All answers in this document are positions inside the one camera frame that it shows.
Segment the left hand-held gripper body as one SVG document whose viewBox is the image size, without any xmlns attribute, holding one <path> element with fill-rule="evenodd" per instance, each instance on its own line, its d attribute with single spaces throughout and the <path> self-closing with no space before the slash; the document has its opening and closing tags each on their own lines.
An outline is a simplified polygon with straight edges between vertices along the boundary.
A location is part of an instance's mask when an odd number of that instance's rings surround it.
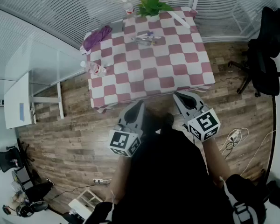
<svg viewBox="0 0 280 224">
<path fill-rule="evenodd" d="M 117 123 L 109 132 L 110 150 L 121 156 L 132 157 L 141 144 L 143 131 L 139 123 Z"/>
</svg>

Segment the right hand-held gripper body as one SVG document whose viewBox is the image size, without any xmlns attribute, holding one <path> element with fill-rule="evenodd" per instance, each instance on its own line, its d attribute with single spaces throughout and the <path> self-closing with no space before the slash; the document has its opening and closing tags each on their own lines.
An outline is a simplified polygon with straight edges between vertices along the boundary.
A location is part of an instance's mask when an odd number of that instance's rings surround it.
<svg viewBox="0 0 280 224">
<path fill-rule="evenodd" d="M 199 109 L 188 110 L 184 114 L 187 130 L 201 142 L 218 133 L 221 123 L 213 108 L 202 105 Z"/>
</svg>

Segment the person's right forearm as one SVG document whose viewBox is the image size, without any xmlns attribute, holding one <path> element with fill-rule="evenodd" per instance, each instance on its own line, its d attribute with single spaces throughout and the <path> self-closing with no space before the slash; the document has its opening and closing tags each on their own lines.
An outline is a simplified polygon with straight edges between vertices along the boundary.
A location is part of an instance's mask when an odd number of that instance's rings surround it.
<svg viewBox="0 0 280 224">
<path fill-rule="evenodd" d="M 214 138 L 209 138 L 202 143 L 207 163 L 208 173 L 213 182 L 221 188 L 231 175 L 231 169 L 222 156 Z"/>
</svg>

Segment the person's left forearm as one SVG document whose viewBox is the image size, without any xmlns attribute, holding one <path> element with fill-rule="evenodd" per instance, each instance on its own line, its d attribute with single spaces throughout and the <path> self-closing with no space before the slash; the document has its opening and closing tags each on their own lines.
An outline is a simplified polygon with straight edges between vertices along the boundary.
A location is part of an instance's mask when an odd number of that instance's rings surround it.
<svg viewBox="0 0 280 224">
<path fill-rule="evenodd" d="M 118 165 L 110 184 L 112 194 L 111 200 L 114 204 L 118 204 L 126 193 L 126 184 L 130 173 L 131 160 L 130 157 L 119 157 Z"/>
</svg>

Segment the pink white checkered table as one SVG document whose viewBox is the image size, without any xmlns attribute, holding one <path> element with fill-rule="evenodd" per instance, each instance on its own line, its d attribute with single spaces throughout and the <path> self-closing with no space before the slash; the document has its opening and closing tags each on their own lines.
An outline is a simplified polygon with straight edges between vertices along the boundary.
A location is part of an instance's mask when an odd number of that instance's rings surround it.
<svg viewBox="0 0 280 224">
<path fill-rule="evenodd" d="M 176 7 L 173 12 L 190 25 L 184 27 L 169 13 L 156 22 L 135 17 L 124 20 L 121 33 L 109 34 L 89 51 L 87 61 L 106 69 L 106 75 L 89 75 L 91 106 L 100 113 L 119 103 L 159 96 L 179 90 L 205 92 L 215 79 L 205 46 L 194 22 L 196 11 Z M 132 40 L 153 32 L 162 36 L 150 46 Z"/>
</svg>

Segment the small black office chair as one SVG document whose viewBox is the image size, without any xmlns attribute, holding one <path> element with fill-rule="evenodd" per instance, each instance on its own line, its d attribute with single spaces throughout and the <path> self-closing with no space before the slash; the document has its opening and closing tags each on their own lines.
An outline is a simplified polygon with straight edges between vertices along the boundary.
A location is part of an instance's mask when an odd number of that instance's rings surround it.
<svg viewBox="0 0 280 224">
<path fill-rule="evenodd" d="M 28 161 L 34 162 L 33 158 L 30 158 L 27 154 L 27 149 L 19 150 L 16 146 L 6 147 L 5 152 L 0 152 L 0 170 L 5 173 L 8 170 L 15 168 L 16 173 L 23 169 L 25 165 L 29 165 Z"/>
</svg>

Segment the white floor power strip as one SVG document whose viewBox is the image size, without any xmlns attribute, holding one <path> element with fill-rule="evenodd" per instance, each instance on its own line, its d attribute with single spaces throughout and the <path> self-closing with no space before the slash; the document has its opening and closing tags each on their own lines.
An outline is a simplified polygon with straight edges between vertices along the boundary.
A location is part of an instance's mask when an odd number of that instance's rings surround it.
<svg viewBox="0 0 280 224">
<path fill-rule="evenodd" d="M 102 178 L 94 178 L 93 182 L 95 185 L 108 185 L 110 184 L 112 179 L 102 179 Z"/>
</svg>

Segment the clear water bottle red label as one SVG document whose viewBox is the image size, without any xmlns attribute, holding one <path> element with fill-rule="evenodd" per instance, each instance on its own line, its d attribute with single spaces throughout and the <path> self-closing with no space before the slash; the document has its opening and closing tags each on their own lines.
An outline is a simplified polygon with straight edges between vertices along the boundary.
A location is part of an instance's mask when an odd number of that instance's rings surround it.
<svg viewBox="0 0 280 224">
<path fill-rule="evenodd" d="M 80 66 L 86 73 L 93 74 L 97 77 L 103 77 L 106 75 L 106 69 L 95 62 L 81 61 Z"/>
<path fill-rule="evenodd" d="M 126 15 L 128 18 L 133 17 L 134 15 L 134 6 L 131 2 L 129 2 L 129 0 L 122 0 L 123 2 L 123 9 L 126 12 Z"/>
</svg>

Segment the person's black clothed body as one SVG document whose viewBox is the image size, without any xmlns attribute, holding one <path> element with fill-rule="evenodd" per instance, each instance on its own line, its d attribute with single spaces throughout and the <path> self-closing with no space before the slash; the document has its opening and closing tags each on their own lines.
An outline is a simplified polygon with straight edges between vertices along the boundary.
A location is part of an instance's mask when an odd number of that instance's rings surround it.
<svg viewBox="0 0 280 224">
<path fill-rule="evenodd" d="M 204 150 L 173 128 L 168 113 L 131 159 L 124 197 L 106 193 L 85 224 L 264 224 L 266 208 L 256 186 L 238 174 L 219 188 Z"/>
</svg>

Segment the white wooden stool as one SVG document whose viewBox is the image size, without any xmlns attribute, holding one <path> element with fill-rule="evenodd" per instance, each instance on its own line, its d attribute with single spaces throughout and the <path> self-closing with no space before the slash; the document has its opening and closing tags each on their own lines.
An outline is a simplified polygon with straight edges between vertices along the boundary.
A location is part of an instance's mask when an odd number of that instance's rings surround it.
<svg viewBox="0 0 280 224">
<path fill-rule="evenodd" d="M 103 202 L 90 188 L 86 188 L 78 197 L 74 198 L 69 207 L 83 219 L 87 219 L 94 211 L 95 207 Z"/>
</svg>

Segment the white paper strip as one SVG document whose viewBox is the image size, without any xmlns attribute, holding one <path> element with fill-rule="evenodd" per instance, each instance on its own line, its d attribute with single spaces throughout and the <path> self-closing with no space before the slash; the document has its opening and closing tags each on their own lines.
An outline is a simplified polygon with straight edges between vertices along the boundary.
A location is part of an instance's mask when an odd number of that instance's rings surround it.
<svg viewBox="0 0 280 224">
<path fill-rule="evenodd" d="M 187 29 L 190 29 L 190 25 L 184 21 L 179 15 L 177 15 L 175 12 L 173 11 L 168 11 L 168 13 L 174 18 L 176 19 L 179 23 L 181 23 L 184 27 L 186 27 Z"/>
</svg>

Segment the purple cloth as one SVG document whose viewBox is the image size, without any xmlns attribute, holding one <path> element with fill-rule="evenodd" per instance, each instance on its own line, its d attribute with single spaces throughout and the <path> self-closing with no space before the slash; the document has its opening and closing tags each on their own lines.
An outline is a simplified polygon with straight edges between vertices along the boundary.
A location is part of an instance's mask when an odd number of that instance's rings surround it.
<svg viewBox="0 0 280 224">
<path fill-rule="evenodd" d="M 110 26 L 104 26 L 100 30 L 96 30 L 91 33 L 83 42 L 83 47 L 86 51 L 89 51 L 96 44 L 100 43 L 106 36 L 108 36 L 112 31 Z"/>
</svg>

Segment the grey pad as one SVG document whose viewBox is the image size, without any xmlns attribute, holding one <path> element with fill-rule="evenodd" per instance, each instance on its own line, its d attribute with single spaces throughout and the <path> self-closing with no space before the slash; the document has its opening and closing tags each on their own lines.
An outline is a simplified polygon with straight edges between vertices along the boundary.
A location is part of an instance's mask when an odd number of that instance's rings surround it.
<svg viewBox="0 0 280 224">
<path fill-rule="evenodd" d="M 124 22 L 123 21 L 112 22 L 109 26 L 112 29 L 111 31 L 112 34 L 121 33 L 123 32 Z"/>
</svg>

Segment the green potted plant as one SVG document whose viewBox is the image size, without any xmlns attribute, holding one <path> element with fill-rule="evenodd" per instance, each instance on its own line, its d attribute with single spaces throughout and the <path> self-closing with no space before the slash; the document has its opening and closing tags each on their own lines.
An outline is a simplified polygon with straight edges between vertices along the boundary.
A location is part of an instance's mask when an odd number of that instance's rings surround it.
<svg viewBox="0 0 280 224">
<path fill-rule="evenodd" d="M 139 11 L 137 15 L 146 17 L 151 22 L 156 22 L 160 18 L 160 12 L 173 11 L 173 8 L 165 2 L 160 0 L 140 0 L 141 3 L 137 5 Z"/>
</svg>

